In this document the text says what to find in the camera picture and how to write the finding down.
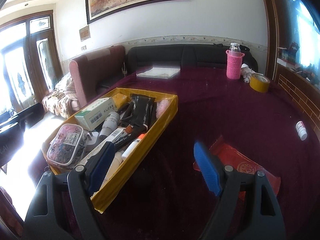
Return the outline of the red packet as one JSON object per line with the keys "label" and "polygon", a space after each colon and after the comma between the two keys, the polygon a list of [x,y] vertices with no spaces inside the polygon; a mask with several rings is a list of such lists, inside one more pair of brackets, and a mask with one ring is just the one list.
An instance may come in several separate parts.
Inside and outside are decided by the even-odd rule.
{"label": "red packet", "polygon": [[229,165],[240,173],[254,175],[257,171],[264,172],[269,184],[271,185],[274,195],[278,195],[281,178],[274,176],[271,172],[268,172],[268,170],[264,169],[262,166],[243,155],[236,148],[226,143],[222,136],[220,136],[209,149],[207,149],[202,142],[195,141],[195,161],[193,163],[193,169],[195,171],[201,172],[199,163],[197,162],[197,155],[199,154],[196,152],[197,150],[202,150],[202,148],[204,148],[204,150],[208,150],[210,155],[217,157],[223,166]]}

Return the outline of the blue orange white box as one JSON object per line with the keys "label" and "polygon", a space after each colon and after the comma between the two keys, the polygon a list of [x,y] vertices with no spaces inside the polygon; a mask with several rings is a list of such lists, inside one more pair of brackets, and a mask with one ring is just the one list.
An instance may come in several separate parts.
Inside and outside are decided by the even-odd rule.
{"label": "blue orange white box", "polygon": [[97,146],[91,150],[78,164],[79,165],[85,165],[88,161],[88,159],[94,155],[96,155],[104,146],[106,142],[112,142],[116,143],[119,141],[122,137],[130,134],[133,131],[132,126],[125,127],[118,127],[114,132],[112,132],[107,138],[103,139]]}

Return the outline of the clear pink pouch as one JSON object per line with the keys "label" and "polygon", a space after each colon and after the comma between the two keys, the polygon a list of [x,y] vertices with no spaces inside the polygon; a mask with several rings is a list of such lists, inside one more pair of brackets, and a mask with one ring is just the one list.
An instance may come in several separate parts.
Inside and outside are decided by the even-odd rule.
{"label": "clear pink pouch", "polygon": [[86,148],[84,129],[76,124],[60,127],[47,151],[50,165],[72,169],[82,158]]}

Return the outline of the white orange-cap bottle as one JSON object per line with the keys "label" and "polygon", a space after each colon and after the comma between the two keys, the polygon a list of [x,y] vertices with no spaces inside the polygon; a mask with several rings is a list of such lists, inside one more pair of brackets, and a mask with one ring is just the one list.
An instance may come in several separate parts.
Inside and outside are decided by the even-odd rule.
{"label": "white orange-cap bottle", "polygon": [[145,134],[141,134],[139,137],[137,137],[129,146],[126,148],[126,150],[121,155],[121,158],[123,161],[125,161],[128,156],[133,152],[133,150],[137,147],[137,145],[140,143],[140,141],[144,138]]}

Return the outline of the green white medicine box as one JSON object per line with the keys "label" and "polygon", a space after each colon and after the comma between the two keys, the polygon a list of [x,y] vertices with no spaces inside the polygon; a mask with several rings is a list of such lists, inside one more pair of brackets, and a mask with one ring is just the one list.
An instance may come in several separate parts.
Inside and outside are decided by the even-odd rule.
{"label": "green white medicine box", "polygon": [[100,98],[76,113],[75,119],[83,129],[92,131],[105,121],[110,112],[116,110],[117,107],[112,98]]}

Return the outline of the white label medicine bottle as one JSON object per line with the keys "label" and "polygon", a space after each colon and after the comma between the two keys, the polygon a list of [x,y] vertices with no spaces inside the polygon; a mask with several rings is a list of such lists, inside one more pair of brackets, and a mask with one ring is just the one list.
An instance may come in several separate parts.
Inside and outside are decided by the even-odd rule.
{"label": "white label medicine bottle", "polygon": [[119,120],[120,115],[118,112],[110,112],[103,123],[99,139],[104,140],[111,135],[118,128]]}

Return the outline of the maroon tablecloth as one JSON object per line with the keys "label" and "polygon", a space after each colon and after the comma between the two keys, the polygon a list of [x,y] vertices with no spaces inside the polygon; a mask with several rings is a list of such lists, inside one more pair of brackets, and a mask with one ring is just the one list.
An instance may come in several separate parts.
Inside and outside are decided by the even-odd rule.
{"label": "maroon tablecloth", "polygon": [[[319,239],[319,129],[272,83],[258,93],[222,69],[187,68],[172,79],[131,74],[117,87],[175,94],[178,111],[104,213],[106,239],[198,239],[217,202],[193,148],[219,137],[281,179],[277,195],[288,239]],[[306,123],[301,140],[296,123]]]}

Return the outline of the yellow taped white tray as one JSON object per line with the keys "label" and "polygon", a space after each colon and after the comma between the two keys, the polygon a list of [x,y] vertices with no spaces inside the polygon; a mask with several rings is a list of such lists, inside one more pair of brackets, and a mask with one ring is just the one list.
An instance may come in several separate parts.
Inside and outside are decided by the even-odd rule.
{"label": "yellow taped white tray", "polygon": [[[151,127],[149,128],[148,131],[144,131],[142,127],[133,128],[133,131],[130,134],[122,137],[119,141],[117,141],[114,144],[116,153],[111,163],[111,166],[108,169],[108,172],[104,178],[104,181],[99,191],[95,192],[92,196],[89,196],[89,201],[93,204],[94,208],[100,213],[103,213],[107,209],[107,207],[112,203],[112,201],[116,198],[120,189],[124,186],[126,181],[130,178],[130,176],[136,170],[140,162],[147,155],[149,150],[155,144],[157,139],[161,136],[161,134],[163,133],[163,131],[165,130],[167,125],[171,122],[171,120],[173,119],[173,117],[177,112],[178,97],[173,94],[165,94],[165,93],[153,92],[150,90],[141,90],[141,89],[115,88],[114,90],[105,94],[101,98],[111,98],[117,93],[127,95],[128,97],[130,97],[131,94],[142,94],[142,95],[154,97],[156,107],[157,107],[158,101],[161,101],[163,99],[168,99],[170,100],[170,105],[167,107],[167,109],[158,119],[156,118],[156,107],[155,107],[155,111],[153,112],[153,115],[152,115]],[[123,117],[128,105],[129,103],[125,104],[119,110],[115,111],[119,113],[120,120]],[[71,116],[62,125],[64,124],[79,125],[75,119],[75,115],[76,114]],[[102,126],[103,126],[103,123],[101,123],[96,129],[92,130],[91,132],[96,131],[100,133]],[[52,133],[52,135],[43,143],[42,152],[45,154],[45,156],[47,154],[50,144],[52,143],[52,140],[56,136],[60,127],[54,133]],[[88,131],[89,130],[84,129],[85,137]],[[129,146],[129,144],[131,144],[131,142],[133,142],[141,134],[145,134],[144,138],[140,141],[140,143],[133,150],[133,152],[128,156],[128,158],[125,161],[123,161],[121,158],[121,155]],[[89,152],[84,151],[80,161],[88,153]],[[77,163],[72,169],[64,169],[64,168],[56,167],[53,165],[50,165],[50,167],[52,168],[52,171],[54,174],[69,174],[70,172],[74,171],[77,167],[85,167],[85,165],[79,165]]]}

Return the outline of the black foil sachet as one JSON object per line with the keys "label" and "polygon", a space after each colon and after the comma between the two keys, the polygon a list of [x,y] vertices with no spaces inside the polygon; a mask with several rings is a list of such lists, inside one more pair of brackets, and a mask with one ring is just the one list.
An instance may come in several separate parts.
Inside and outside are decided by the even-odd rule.
{"label": "black foil sachet", "polygon": [[131,101],[119,122],[119,126],[142,127],[144,131],[148,131],[156,107],[155,98],[142,94],[131,94],[130,99]]}

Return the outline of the yellow snack packet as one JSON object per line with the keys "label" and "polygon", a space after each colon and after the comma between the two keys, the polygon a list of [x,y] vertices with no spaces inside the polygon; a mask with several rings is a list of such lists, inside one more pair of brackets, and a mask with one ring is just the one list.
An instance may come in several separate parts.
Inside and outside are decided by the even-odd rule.
{"label": "yellow snack packet", "polygon": [[127,95],[117,93],[116,95],[112,96],[112,99],[115,103],[117,110],[123,107],[125,104],[130,103],[131,99]]}

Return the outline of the pink fluffy sponge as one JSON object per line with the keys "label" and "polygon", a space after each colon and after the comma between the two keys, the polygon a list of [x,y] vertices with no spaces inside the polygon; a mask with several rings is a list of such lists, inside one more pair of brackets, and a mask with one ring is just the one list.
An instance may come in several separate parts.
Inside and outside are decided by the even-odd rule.
{"label": "pink fluffy sponge", "polygon": [[161,101],[157,102],[156,107],[156,118],[160,118],[160,116],[164,113],[164,111],[167,109],[167,107],[170,105],[170,100],[163,99]]}

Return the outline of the small white pill bottle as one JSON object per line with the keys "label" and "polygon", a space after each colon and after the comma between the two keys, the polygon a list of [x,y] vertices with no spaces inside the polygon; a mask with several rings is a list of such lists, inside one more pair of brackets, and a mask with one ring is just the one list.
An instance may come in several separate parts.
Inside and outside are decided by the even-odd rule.
{"label": "small white pill bottle", "polygon": [[304,141],[308,137],[304,123],[302,121],[297,122],[295,128],[301,141]]}

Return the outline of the yellow tape roll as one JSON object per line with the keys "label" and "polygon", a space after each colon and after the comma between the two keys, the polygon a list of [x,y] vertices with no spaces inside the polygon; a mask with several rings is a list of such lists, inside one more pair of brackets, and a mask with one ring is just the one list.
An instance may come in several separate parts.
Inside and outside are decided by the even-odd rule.
{"label": "yellow tape roll", "polygon": [[249,85],[253,90],[259,93],[267,93],[270,86],[270,80],[261,74],[254,73],[251,75]]}

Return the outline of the white paper booklet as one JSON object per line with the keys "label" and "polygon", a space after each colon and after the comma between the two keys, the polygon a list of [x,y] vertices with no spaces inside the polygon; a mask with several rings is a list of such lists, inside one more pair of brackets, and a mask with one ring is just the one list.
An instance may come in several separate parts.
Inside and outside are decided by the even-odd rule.
{"label": "white paper booklet", "polygon": [[138,73],[137,77],[170,79],[180,73],[180,68],[153,67],[150,70]]}

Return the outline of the pink knit sleeve bottle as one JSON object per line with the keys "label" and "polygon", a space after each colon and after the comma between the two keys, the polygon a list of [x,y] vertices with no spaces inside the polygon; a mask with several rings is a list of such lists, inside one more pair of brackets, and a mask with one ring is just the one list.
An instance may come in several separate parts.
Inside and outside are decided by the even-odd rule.
{"label": "pink knit sleeve bottle", "polygon": [[232,42],[230,48],[226,50],[227,54],[227,67],[226,75],[231,80],[240,79],[241,66],[244,53],[240,50],[240,44]]}

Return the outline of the black sofa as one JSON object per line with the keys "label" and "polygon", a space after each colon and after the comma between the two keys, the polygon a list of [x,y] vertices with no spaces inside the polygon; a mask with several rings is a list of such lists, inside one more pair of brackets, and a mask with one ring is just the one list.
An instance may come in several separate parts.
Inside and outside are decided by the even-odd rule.
{"label": "black sofa", "polygon": [[[125,57],[128,76],[112,87],[136,88],[176,95],[188,93],[230,94],[248,89],[241,80],[226,76],[226,46],[175,44],[131,48]],[[169,79],[139,77],[152,67],[173,67],[180,72]]]}

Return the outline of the wooden glass door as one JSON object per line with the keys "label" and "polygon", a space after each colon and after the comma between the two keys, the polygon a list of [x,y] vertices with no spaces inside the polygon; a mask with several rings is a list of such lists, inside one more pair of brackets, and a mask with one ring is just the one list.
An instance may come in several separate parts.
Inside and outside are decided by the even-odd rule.
{"label": "wooden glass door", "polygon": [[52,10],[1,24],[1,76],[16,112],[42,102],[55,88],[63,72]]}

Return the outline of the wooden mirror cabinet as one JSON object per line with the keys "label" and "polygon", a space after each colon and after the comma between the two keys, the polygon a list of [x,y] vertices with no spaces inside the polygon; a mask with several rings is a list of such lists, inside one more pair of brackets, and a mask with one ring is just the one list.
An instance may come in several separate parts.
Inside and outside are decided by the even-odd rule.
{"label": "wooden mirror cabinet", "polygon": [[268,49],[264,73],[319,135],[319,14],[307,0],[264,0]]}

